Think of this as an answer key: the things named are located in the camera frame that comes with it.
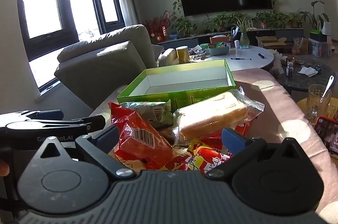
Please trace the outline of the red crinkled snack bag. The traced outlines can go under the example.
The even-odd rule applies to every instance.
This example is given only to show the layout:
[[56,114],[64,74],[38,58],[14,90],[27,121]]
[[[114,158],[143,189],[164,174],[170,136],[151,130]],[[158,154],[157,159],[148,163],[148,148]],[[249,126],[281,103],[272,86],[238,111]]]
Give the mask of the red crinkled snack bag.
[[174,159],[172,146],[136,111],[113,102],[109,108],[111,123],[119,130],[111,155],[137,172],[158,170]]

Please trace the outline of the red yellow snack bag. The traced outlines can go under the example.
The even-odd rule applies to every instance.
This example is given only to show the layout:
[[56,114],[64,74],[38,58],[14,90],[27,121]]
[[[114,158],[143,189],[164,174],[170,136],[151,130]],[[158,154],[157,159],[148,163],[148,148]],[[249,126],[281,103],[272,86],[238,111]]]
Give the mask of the red yellow snack bag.
[[[250,125],[251,122],[240,124],[236,126],[234,130],[246,137]],[[110,157],[131,168],[136,173],[141,172],[141,170],[198,170],[202,174],[205,174],[233,157],[231,152],[229,152],[222,144],[221,131],[217,131],[204,139],[193,141],[188,148],[174,148],[175,157],[173,160],[157,168],[151,167],[149,163],[146,163],[146,160],[125,160],[126,156],[118,156],[114,149],[108,154]]]

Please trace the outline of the bread loaf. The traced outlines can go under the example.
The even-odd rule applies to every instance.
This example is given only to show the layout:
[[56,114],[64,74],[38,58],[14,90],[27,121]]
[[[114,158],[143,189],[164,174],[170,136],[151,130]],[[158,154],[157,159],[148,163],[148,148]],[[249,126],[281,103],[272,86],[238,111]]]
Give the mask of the bread loaf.
[[263,103],[248,98],[238,89],[182,107],[174,112],[174,144],[187,146],[224,128],[250,122],[264,109]]

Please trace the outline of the green snack packet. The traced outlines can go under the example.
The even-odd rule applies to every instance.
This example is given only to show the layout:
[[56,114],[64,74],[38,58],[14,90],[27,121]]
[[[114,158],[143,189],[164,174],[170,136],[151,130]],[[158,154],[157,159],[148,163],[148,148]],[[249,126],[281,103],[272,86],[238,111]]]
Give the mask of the green snack packet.
[[124,102],[122,107],[136,111],[143,120],[148,121],[154,128],[173,125],[174,117],[171,112],[171,100],[157,102]]

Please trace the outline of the teal bowl of snacks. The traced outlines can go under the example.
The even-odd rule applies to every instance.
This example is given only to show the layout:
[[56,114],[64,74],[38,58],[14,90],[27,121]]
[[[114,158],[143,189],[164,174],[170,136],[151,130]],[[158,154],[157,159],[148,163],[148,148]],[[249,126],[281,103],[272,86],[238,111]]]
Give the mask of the teal bowl of snacks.
[[221,55],[226,55],[229,52],[229,47],[226,45],[221,45],[218,47],[215,47],[214,45],[210,45],[208,47],[209,53],[211,56],[221,56]]

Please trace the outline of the beige sofa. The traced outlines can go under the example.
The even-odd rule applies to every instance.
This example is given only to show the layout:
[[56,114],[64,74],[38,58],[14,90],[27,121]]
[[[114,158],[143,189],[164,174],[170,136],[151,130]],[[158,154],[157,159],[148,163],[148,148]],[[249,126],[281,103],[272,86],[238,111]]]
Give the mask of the beige sofa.
[[146,69],[178,64],[172,48],[152,44],[144,25],[131,25],[64,48],[55,77],[90,108]]

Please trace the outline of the black pen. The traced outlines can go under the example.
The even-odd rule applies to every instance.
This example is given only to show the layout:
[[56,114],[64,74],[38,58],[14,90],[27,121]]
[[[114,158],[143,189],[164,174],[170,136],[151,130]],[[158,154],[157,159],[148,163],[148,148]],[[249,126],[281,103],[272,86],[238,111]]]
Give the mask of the black pen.
[[252,58],[232,57],[231,60],[253,60]]

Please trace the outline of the glass mug with spoon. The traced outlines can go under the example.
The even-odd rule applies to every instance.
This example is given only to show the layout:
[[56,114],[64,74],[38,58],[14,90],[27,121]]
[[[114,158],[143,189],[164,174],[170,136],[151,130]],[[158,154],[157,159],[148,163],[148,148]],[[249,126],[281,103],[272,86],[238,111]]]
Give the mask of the glass mug with spoon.
[[305,117],[311,125],[315,125],[318,117],[326,115],[332,97],[331,86],[334,79],[335,77],[331,75],[325,86],[321,84],[309,86]]

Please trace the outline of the round white coffee table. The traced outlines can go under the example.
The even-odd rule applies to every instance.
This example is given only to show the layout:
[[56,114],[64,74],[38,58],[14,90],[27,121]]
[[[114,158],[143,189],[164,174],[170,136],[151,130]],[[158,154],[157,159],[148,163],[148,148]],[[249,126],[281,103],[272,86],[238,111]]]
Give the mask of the round white coffee table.
[[[260,58],[258,53],[261,53],[265,58]],[[232,57],[252,58],[253,60],[231,60]],[[270,50],[258,46],[250,46],[248,49],[231,48],[226,55],[212,56],[204,59],[204,61],[213,60],[226,60],[231,71],[241,71],[270,67],[273,64],[274,56]]]

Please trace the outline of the small dark glass bottle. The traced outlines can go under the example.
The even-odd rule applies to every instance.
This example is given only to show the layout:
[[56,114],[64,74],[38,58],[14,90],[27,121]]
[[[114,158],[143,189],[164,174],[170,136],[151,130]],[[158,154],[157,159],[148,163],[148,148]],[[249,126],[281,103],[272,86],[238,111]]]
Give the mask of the small dark glass bottle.
[[292,61],[288,61],[286,64],[285,74],[287,77],[292,77],[294,73],[294,63]]

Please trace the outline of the green cardboard box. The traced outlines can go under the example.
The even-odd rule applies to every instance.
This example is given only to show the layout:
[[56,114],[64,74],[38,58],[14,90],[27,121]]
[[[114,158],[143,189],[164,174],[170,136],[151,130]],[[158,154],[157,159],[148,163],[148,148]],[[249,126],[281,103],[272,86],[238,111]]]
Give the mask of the green cardboard box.
[[226,60],[144,70],[117,97],[118,103],[170,101],[171,111],[235,89]]

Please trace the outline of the round dark marble table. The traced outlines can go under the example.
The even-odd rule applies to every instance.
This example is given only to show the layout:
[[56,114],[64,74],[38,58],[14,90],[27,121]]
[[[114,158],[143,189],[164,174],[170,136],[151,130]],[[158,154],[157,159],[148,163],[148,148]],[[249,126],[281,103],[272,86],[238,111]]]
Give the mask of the round dark marble table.
[[325,60],[332,60],[330,57],[316,57],[313,55],[291,55],[297,62],[303,62],[304,67],[315,66],[319,67],[319,71],[316,75],[309,77],[304,74],[300,74],[299,71],[303,67],[302,65],[295,63],[294,72],[292,77],[286,76],[286,66],[282,64],[283,74],[273,75],[274,78],[289,92],[299,91],[308,92],[308,88],[313,84],[327,85],[330,76],[334,76],[334,81],[330,87],[333,90],[337,83],[337,72],[335,72],[328,64],[325,64]]

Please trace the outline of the white crumpled tissue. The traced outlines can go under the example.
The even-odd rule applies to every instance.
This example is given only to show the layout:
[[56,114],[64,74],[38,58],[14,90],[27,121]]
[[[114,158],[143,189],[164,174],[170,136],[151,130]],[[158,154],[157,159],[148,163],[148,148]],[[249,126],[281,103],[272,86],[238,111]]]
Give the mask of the white crumpled tissue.
[[315,70],[312,67],[303,67],[301,70],[298,72],[299,74],[306,75],[307,77],[311,78],[315,75],[318,74],[318,71]]

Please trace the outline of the cardboard box on floor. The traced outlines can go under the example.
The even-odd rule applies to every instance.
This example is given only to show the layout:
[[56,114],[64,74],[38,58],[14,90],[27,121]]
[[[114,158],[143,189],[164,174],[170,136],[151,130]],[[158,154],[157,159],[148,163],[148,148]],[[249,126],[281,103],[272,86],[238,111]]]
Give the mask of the cardboard box on floor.
[[287,38],[281,37],[277,38],[276,36],[262,36],[256,37],[258,46],[264,49],[280,49],[286,46]]

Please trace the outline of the orange tissue box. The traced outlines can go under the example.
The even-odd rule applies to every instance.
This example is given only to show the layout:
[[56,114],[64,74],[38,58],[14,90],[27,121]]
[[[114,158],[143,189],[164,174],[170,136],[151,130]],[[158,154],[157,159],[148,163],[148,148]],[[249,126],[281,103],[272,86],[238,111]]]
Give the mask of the orange tissue box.
[[216,43],[219,43],[219,42],[228,43],[229,42],[229,36],[217,35],[217,36],[210,37],[210,43],[211,44],[216,44]]

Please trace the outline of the yellow canister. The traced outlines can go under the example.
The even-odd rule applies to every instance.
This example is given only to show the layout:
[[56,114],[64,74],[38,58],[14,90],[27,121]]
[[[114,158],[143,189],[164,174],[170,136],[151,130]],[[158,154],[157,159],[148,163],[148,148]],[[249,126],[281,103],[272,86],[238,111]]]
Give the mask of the yellow canister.
[[188,46],[180,46],[176,48],[176,53],[180,64],[186,64],[190,62]]

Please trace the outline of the glass vase with plant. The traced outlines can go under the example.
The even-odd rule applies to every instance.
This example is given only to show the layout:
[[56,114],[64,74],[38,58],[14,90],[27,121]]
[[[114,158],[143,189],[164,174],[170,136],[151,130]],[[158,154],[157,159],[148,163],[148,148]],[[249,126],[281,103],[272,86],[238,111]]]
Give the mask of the glass vase with plant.
[[250,40],[248,37],[248,31],[253,29],[253,19],[248,19],[246,16],[241,18],[236,17],[236,23],[234,25],[236,26],[236,29],[233,40],[238,40],[240,45],[249,46]]

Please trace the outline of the red flower arrangement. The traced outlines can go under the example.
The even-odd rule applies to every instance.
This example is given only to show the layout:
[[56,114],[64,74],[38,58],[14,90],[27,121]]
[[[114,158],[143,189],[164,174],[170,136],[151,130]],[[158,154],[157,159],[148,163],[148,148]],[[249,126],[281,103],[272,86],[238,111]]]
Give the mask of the red flower arrangement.
[[142,24],[146,27],[151,41],[155,44],[159,44],[167,40],[169,29],[175,20],[175,12],[164,11],[161,16],[155,17],[152,20],[143,21]]

